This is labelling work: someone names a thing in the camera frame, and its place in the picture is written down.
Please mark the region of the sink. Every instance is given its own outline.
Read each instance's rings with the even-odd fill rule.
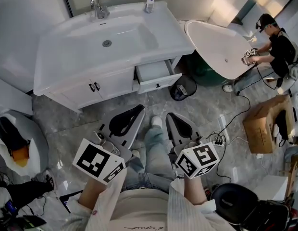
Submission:
[[[109,7],[106,19],[94,11],[73,17],[40,37],[34,80],[37,95],[63,79],[80,78],[118,66],[191,54],[194,47],[167,8],[155,2],[151,14],[144,3]]]

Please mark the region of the faucet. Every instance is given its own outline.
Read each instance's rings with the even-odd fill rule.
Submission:
[[[110,15],[109,10],[106,6],[101,4],[100,0],[90,0],[90,5],[92,9],[95,9],[95,16],[98,19],[107,18]]]

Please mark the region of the drain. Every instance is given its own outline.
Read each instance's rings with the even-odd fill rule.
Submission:
[[[102,43],[103,47],[110,47],[112,45],[112,42],[110,40],[106,40]]]

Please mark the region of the soap bottle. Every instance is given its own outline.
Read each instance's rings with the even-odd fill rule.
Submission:
[[[145,12],[151,13],[153,12],[153,8],[154,8],[154,0],[147,0],[146,6],[145,6]]]

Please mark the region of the black handle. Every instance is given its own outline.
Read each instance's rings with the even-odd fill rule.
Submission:
[[[95,89],[92,87],[92,84],[89,84],[89,86],[90,86],[90,89],[94,92]]]
[[[95,87],[97,88],[97,90],[99,91],[100,88],[97,86],[97,83],[95,82],[94,84],[95,84]]]

